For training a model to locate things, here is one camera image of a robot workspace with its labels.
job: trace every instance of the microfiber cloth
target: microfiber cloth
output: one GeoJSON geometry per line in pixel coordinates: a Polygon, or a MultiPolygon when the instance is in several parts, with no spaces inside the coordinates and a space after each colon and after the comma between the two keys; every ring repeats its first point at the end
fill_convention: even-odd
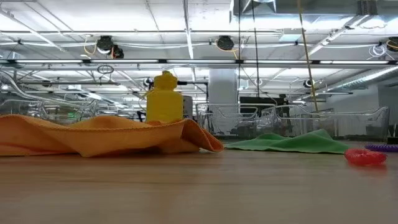
{"type": "Polygon", "coordinates": [[[323,129],[313,131],[294,138],[285,138],[277,134],[263,134],[255,139],[225,145],[229,149],[254,151],[285,151],[285,152],[328,152],[344,154],[350,147],[333,140],[323,129]]]}
{"type": "Polygon", "coordinates": [[[125,152],[213,152],[223,144],[196,122],[140,123],[97,116],[69,126],[23,115],[0,116],[0,156],[79,153],[93,157],[125,152]]]}

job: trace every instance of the purple object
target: purple object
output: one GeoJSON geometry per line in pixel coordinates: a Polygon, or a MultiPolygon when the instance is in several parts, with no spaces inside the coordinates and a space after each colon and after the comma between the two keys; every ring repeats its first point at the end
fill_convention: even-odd
{"type": "Polygon", "coordinates": [[[387,144],[368,144],[365,149],[376,152],[398,152],[398,145],[387,145],[387,144]]]}

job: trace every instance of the red object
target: red object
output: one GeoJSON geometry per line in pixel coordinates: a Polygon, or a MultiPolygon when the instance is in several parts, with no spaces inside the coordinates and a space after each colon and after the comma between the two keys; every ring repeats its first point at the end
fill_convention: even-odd
{"type": "Polygon", "coordinates": [[[385,154],[367,149],[347,149],[344,157],[348,162],[357,166],[381,165],[387,159],[385,154]]]}

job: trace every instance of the orange towel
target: orange towel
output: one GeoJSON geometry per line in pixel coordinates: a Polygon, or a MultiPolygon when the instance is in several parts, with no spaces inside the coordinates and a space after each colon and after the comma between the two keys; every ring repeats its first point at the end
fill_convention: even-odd
{"type": "Polygon", "coordinates": [[[223,145],[196,122],[140,123],[115,116],[98,116],[62,126],[42,119],[0,116],[0,156],[79,153],[83,157],[124,152],[213,152],[223,145]]]}

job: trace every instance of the green cloth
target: green cloth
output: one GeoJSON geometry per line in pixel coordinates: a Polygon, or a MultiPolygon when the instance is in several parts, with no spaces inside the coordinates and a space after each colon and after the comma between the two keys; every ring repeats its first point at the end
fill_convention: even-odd
{"type": "Polygon", "coordinates": [[[285,152],[328,152],[344,154],[350,147],[333,140],[323,129],[313,131],[294,138],[286,138],[277,134],[263,134],[255,139],[225,145],[229,149],[254,151],[285,151],[285,152]]]}

